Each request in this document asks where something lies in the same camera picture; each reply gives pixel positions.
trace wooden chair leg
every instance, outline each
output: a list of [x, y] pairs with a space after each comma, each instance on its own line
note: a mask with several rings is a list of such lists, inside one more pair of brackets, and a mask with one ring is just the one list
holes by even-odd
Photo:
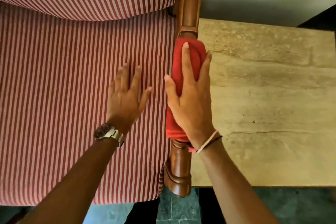
[[[176, 0], [173, 12], [176, 14], [176, 37], [197, 39], [201, 0]], [[169, 160], [164, 168], [165, 185], [178, 197], [191, 192], [190, 143], [171, 139]]]

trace fingernail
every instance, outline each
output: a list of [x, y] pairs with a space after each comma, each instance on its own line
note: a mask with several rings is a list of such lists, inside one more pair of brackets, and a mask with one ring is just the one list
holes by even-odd
[[165, 75], [165, 82], [169, 81], [170, 76], [168, 74]]

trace hand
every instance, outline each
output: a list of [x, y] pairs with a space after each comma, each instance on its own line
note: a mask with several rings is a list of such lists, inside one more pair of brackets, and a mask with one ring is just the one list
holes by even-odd
[[165, 75], [168, 106], [175, 121], [196, 149], [199, 149], [215, 131], [211, 113], [210, 62], [211, 53], [208, 52], [196, 82], [190, 61], [189, 44], [186, 42], [182, 47], [183, 89], [180, 97], [176, 94], [173, 79]]
[[141, 68], [136, 68], [131, 87], [128, 84], [128, 76], [128, 65], [124, 65], [110, 84], [107, 101], [107, 122], [121, 131], [124, 136], [144, 111], [153, 89], [147, 88], [138, 102]]

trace red cloth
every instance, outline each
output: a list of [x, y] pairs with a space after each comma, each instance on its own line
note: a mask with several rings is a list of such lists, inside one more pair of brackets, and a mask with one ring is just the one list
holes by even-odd
[[[173, 56], [172, 78], [176, 84], [176, 93], [178, 96], [181, 96], [183, 87], [183, 74], [182, 74], [181, 62], [182, 62], [182, 46], [185, 42], [188, 42], [189, 44], [190, 60], [195, 80], [198, 80], [201, 66], [205, 60], [205, 57], [207, 56], [205, 46], [201, 41], [183, 37], [179, 37], [176, 39], [174, 56]], [[174, 120], [173, 113], [171, 112], [169, 107], [167, 108], [167, 116], [166, 116], [166, 136], [168, 138], [177, 139], [181, 142], [189, 142], [186, 133]]]

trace wristwatch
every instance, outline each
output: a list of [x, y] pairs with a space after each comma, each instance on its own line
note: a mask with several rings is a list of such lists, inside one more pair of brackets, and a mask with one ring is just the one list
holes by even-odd
[[100, 125], [100, 127], [94, 132], [94, 137], [97, 140], [103, 140], [106, 138], [117, 140], [119, 147], [121, 147], [124, 143], [124, 135], [109, 123]]

